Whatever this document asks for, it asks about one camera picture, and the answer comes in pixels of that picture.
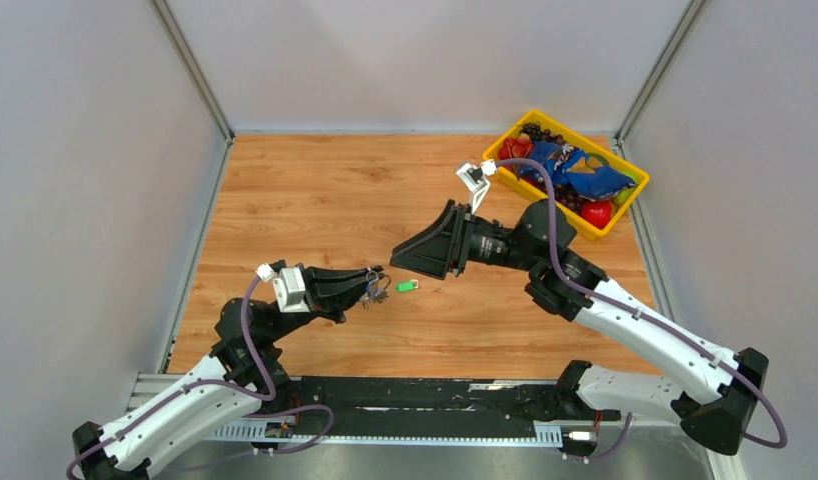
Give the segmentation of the blue key tag with key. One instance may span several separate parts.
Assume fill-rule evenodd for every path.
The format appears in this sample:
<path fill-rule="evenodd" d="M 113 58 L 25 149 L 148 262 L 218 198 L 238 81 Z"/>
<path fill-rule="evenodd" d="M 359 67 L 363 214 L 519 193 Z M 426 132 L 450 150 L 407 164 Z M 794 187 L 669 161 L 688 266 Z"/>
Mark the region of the blue key tag with key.
<path fill-rule="evenodd" d="M 380 279 L 380 274 L 376 271 L 370 270 L 366 274 L 365 293 L 360 299 L 364 309 L 369 309 L 372 304 L 377 304 L 380 302 Z"/>

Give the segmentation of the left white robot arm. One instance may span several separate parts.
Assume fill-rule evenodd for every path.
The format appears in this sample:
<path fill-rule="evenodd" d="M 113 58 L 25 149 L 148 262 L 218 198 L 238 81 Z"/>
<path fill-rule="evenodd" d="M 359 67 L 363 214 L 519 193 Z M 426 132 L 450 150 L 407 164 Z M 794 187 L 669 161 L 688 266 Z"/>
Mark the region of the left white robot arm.
<path fill-rule="evenodd" d="M 222 308 L 218 342 L 191 370 L 143 406 L 73 432 L 67 478 L 151 479 L 232 421 L 305 411 L 290 403 L 290 377 L 276 342 L 318 318 L 345 322 L 346 311 L 385 276 L 380 265 L 332 270 L 279 260 L 258 266 L 243 296 Z"/>

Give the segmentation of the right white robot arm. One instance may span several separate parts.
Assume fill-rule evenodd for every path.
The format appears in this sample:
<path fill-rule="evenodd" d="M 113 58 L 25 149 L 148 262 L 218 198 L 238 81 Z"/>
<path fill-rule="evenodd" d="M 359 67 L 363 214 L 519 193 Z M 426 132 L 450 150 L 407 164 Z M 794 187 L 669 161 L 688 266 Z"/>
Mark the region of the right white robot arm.
<path fill-rule="evenodd" d="M 620 410 L 679 426 L 699 445 L 737 454 L 758 405 L 769 360 L 696 336 L 647 307 L 569 245 L 576 232 L 546 200 L 530 204 L 512 228 L 468 205 L 447 202 L 427 228 L 396 246 L 390 263 L 439 280 L 470 262 L 523 270 L 526 293 L 542 310 L 597 331 L 656 366 L 656 375 L 612 371 L 572 361 L 556 403 L 569 417 Z"/>

